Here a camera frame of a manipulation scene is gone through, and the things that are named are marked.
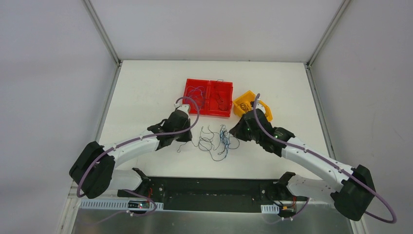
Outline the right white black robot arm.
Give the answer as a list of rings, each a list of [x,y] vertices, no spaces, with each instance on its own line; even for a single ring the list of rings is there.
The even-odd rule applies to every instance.
[[[244,114],[229,132],[239,140],[254,141],[265,151],[297,163],[319,177],[310,179],[294,172],[284,173],[275,184],[281,199],[288,200],[292,196],[313,198],[333,204],[346,218],[359,221],[374,198],[356,182],[358,179],[375,189],[366,167],[358,165],[354,168],[327,156],[318,158],[310,154],[292,132],[273,127],[260,109]]]

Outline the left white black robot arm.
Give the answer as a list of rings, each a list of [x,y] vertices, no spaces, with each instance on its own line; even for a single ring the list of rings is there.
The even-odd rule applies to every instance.
[[[179,107],[136,138],[106,146],[92,141],[85,146],[69,175],[90,199],[106,191],[123,189],[130,190],[136,197],[143,197],[149,190],[143,173],[138,169],[120,170],[118,167],[140,155],[170,146],[173,141],[190,141],[192,134],[189,128],[188,111]]]

